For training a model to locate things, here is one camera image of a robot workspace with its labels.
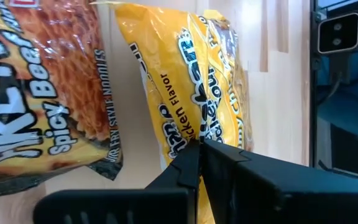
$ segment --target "crinkled plastic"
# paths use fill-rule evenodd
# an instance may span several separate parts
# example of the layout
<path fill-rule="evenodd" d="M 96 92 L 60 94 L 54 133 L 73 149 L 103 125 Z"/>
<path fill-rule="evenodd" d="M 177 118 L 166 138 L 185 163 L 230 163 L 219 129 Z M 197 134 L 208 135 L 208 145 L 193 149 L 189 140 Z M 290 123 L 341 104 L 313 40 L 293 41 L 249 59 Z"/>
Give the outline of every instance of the crinkled plastic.
<path fill-rule="evenodd" d="M 190 139 L 251 150 L 247 77 L 237 35 L 216 11 L 189 12 L 110 2 L 140 62 L 154 131 L 167 165 Z M 199 223 L 212 223 L 200 185 Z"/>
<path fill-rule="evenodd" d="M 115 178 L 119 133 L 88 0 L 0 0 L 0 195 L 90 164 Z"/>

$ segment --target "spicy beef flavor noodle bag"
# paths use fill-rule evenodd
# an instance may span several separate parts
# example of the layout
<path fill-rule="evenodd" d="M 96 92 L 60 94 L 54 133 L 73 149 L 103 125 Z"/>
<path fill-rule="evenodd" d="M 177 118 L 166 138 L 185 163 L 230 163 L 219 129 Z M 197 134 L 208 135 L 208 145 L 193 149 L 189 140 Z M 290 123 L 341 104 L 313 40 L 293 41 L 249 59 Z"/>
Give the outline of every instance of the spicy beef flavor noodle bag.
<path fill-rule="evenodd" d="M 165 167 L 190 139 L 252 147 L 247 80 L 237 35 L 216 11 L 188 12 L 111 2 L 119 28 L 140 62 Z M 201 180 L 198 220 L 213 222 Z"/>
<path fill-rule="evenodd" d="M 92 162 L 113 179 L 121 161 L 96 9 L 0 0 L 0 195 Z"/>

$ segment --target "plastic wrapper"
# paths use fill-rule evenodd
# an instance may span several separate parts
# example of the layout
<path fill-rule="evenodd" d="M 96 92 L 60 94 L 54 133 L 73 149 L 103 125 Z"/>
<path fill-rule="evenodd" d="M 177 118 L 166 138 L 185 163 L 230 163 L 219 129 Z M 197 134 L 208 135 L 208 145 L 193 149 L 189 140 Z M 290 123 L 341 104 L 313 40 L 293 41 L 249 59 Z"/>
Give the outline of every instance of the plastic wrapper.
<path fill-rule="evenodd" d="M 109 2 L 140 63 L 165 167 L 190 139 L 252 149 L 247 77 L 237 35 L 217 11 L 189 12 Z M 213 216 L 201 180 L 199 223 Z"/>
<path fill-rule="evenodd" d="M 84 164 L 122 166 L 96 9 L 0 0 L 0 195 Z"/>

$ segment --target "instant noodle bag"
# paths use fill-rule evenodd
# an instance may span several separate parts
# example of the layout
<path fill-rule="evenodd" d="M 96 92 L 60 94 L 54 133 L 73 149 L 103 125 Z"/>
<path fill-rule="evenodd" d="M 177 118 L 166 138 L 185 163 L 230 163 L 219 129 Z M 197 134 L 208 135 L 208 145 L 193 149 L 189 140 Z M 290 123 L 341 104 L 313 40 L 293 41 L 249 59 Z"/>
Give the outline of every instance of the instant noodle bag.
<path fill-rule="evenodd" d="M 140 63 L 154 131 L 169 164 L 190 139 L 252 147 L 247 80 L 237 35 L 216 11 L 189 12 L 110 2 Z M 199 223 L 213 223 L 203 181 Z"/>
<path fill-rule="evenodd" d="M 122 166 L 96 9 L 0 0 L 0 195 L 92 162 Z"/>

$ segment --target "orange package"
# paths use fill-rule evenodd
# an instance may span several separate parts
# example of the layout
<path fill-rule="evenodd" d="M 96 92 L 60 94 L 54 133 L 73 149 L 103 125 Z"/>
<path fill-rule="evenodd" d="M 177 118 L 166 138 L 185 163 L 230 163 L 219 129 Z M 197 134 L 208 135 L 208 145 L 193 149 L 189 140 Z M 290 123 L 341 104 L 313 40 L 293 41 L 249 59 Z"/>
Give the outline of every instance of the orange package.
<path fill-rule="evenodd" d="M 93 162 L 111 179 L 121 169 L 98 13 L 88 3 L 0 0 L 0 195 Z"/>

